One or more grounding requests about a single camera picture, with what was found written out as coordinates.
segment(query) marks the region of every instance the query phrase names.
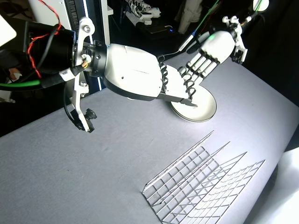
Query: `red wire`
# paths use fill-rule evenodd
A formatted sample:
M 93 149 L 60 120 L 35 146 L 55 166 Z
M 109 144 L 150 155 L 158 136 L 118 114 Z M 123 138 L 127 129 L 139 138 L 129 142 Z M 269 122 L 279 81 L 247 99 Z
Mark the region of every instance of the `red wire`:
M 58 19 L 58 24 L 59 24 L 58 27 L 57 27 L 57 29 L 56 29 L 56 32 L 55 32 L 55 35 L 57 35 L 58 32 L 59 32 L 59 30 L 61 29 L 61 23 L 60 23 L 60 19 L 59 19 L 59 16 L 58 16 L 57 12 L 56 12 L 55 9 L 53 9 L 51 6 L 47 5 L 43 0 L 39 0 L 39 1 L 40 1 L 42 4 L 44 4 L 46 7 L 48 7 L 48 8 L 55 14 L 55 16 L 57 17 L 57 19 Z M 33 47 L 33 44 L 34 44 L 34 42 L 35 42 L 36 40 L 41 39 L 41 38 L 44 38 L 44 37 L 46 37 L 46 36 L 48 36 L 48 35 L 49 35 L 49 34 L 45 34 L 45 35 L 42 35 L 42 36 L 37 36 L 37 37 L 32 38 L 32 40 L 31 40 L 31 42 L 30 42 L 30 44 L 29 44 L 29 46 L 28 46 L 28 49 L 27 49 L 27 54 L 29 55 L 29 59 L 30 59 L 30 61 L 31 61 L 32 68 L 36 71 L 37 76 L 38 76 L 39 78 L 42 78 L 42 76 L 41 76 L 41 73 L 40 73 L 40 72 L 37 70 L 37 68 L 36 68 L 34 58 L 31 56 L 30 51 L 31 51 L 31 49 L 32 49 L 32 47 Z

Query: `green cable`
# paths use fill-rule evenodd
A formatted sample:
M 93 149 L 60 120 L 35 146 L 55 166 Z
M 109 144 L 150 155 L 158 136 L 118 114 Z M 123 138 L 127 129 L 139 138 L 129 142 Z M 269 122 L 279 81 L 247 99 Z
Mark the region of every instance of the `green cable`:
M 255 12 L 258 11 L 258 10 L 260 9 L 260 6 L 261 6 L 261 4 L 262 4 L 262 1 L 263 1 L 263 0 L 260 0 L 260 1 L 259 1 L 259 3 L 258 3 L 258 5 L 257 5 L 256 9 L 254 10 Z
M 215 2 L 215 4 L 212 6 L 212 8 L 209 9 L 209 11 L 207 12 L 207 14 L 205 15 L 205 17 L 202 19 L 202 21 L 200 22 L 200 24 L 197 26 L 197 28 L 195 29 L 194 33 L 196 33 L 196 31 L 199 29 L 199 27 L 202 25 L 202 23 L 205 21 L 205 19 L 207 18 L 207 16 L 210 14 L 211 11 L 213 11 L 213 9 L 215 8 L 215 6 L 217 5 L 217 3 L 219 2 L 219 0 L 217 0 Z
M 36 85 L 40 85 L 40 84 L 41 84 L 40 80 L 34 80 L 34 81 L 30 81 L 30 82 L 25 82 L 25 83 L 9 83 L 9 84 L 0 83 L 0 86 L 20 88 L 20 87 L 36 86 Z

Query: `white circular object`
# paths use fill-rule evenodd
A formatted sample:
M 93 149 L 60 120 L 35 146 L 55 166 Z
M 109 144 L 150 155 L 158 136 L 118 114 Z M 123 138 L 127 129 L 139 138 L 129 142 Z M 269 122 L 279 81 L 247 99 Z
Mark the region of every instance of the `white circular object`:
M 211 119 L 216 113 L 216 100 L 213 95 L 204 87 L 198 85 L 194 88 L 196 89 L 196 92 L 192 97 L 192 102 L 198 107 L 187 106 L 185 104 L 175 102 L 171 102 L 171 107 L 178 116 L 188 121 L 207 121 Z

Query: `bolt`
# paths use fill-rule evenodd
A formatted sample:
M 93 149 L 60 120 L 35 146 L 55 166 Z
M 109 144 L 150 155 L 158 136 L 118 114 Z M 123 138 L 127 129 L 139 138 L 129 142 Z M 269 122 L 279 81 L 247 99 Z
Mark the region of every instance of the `bolt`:
M 83 81 L 81 81 L 81 82 L 80 82 L 80 85 L 85 87 L 85 86 L 87 86 L 87 83 L 86 83 L 86 82 L 83 82 Z
M 87 33 L 90 32 L 90 27 L 88 25 L 84 26 L 83 30 Z

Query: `table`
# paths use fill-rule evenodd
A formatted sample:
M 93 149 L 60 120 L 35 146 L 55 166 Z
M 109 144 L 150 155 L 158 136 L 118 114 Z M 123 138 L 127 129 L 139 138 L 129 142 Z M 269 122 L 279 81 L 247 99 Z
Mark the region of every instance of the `table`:
M 184 65 L 183 54 L 168 61 Z M 141 191 L 212 130 L 205 149 L 231 141 L 221 158 L 245 151 L 245 167 L 266 159 L 220 223 L 242 223 L 299 123 L 299 108 L 228 59 L 202 83 L 217 101 L 204 123 L 179 118 L 169 104 L 129 100 L 108 89 L 82 101 L 96 130 L 77 130 L 63 109 L 0 138 L 0 223 L 158 224 Z

